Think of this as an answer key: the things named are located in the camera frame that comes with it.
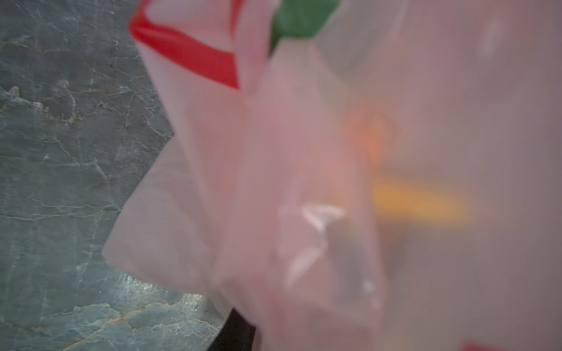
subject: marble veining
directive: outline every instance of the marble veining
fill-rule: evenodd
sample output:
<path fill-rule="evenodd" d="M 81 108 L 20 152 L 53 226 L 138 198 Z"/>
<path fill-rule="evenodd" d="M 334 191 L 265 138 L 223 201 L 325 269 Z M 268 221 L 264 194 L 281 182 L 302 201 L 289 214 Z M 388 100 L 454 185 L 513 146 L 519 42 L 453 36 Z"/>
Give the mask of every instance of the marble veining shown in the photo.
<path fill-rule="evenodd" d="M 100 255 L 172 136 L 126 29 L 136 5 L 0 2 L 0 350 L 205 350 L 222 323 Z"/>

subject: red object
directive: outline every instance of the red object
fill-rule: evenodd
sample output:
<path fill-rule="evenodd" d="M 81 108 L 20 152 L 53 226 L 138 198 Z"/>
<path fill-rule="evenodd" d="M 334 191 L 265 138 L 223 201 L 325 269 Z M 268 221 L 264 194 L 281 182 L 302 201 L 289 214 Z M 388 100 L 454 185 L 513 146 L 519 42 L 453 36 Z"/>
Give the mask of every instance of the red object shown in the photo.
<path fill-rule="evenodd" d="M 462 349 L 462 351 L 500 351 L 500 350 L 484 347 L 477 344 L 468 344 L 464 347 L 464 349 Z"/>
<path fill-rule="evenodd" d="M 142 0 L 129 22 L 133 38 L 187 70 L 238 89 L 234 54 L 210 47 L 174 28 L 150 22 L 145 10 L 151 1 Z M 232 0 L 232 34 L 243 2 L 244 0 Z"/>

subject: translucent plastic bag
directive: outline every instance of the translucent plastic bag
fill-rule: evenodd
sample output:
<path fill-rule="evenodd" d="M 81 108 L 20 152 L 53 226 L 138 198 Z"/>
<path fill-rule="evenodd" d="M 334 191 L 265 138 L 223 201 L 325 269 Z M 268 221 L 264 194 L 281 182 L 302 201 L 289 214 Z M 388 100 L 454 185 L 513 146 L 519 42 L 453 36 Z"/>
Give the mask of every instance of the translucent plastic bag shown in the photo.
<path fill-rule="evenodd" d="M 341 0 L 268 57 L 278 5 L 139 6 L 176 136 L 108 263 L 264 350 L 559 350 L 560 5 Z"/>

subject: black object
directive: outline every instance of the black object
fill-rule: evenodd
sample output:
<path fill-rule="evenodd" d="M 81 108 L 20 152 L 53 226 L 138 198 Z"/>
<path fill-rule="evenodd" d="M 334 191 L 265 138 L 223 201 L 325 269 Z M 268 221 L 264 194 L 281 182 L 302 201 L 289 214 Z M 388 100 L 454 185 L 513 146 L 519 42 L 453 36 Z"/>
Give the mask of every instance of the black object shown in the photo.
<path fill-rule="evenodd" d="M 207 351 L 251 351 L 256 328 L 232 309 Z"/>

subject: gray marble surface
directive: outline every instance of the gray marble surface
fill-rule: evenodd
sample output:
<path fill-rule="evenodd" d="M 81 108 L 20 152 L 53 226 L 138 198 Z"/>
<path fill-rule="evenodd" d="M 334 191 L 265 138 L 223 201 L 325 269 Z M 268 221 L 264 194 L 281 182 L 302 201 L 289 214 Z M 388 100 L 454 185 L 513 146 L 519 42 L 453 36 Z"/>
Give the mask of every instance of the gray marble surface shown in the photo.
<path fill-rule="evenodd" d="M 204 350 L 220 315 L 100 251 L 171 137 L 136 1 L 0 1 L 0 349 Z"/>

